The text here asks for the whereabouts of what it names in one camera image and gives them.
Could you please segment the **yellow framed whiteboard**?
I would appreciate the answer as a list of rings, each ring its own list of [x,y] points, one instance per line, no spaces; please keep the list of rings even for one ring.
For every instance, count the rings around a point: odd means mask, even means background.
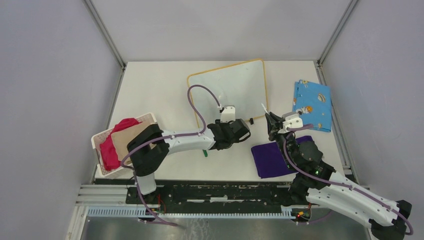
[[[265,115],[268,107],[265,62],[253,59],[233,63],[187,77],[187,85],[202,85],[224,106],[234,106],[235,117],[246,122]]]

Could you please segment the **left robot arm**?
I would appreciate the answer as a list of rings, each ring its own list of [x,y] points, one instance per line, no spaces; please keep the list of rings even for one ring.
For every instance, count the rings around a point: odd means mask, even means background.
[[[168,155],[191,150],[226,150],[251,136],[242,119],[210,123],[198,131],[174,132],[162,130],[158,124],[149,125],[127,144],[128,154],[137,183],[138,197],[145,204],[157,198],[155,171]]]

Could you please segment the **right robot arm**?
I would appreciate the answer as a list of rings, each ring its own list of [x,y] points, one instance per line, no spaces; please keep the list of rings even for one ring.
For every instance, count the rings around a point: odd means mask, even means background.
[[[312,124],[304,124],[296,112],[278,116],[267,111],[264,116],[268,139],[277,144],[287,167],[297,172],[288,190],[293,203],[306,201],[349,217],[378,240],[402,240],[414,234],[411,203],[371,192],[326,163],[314,141],[296,140],[295,133]]]

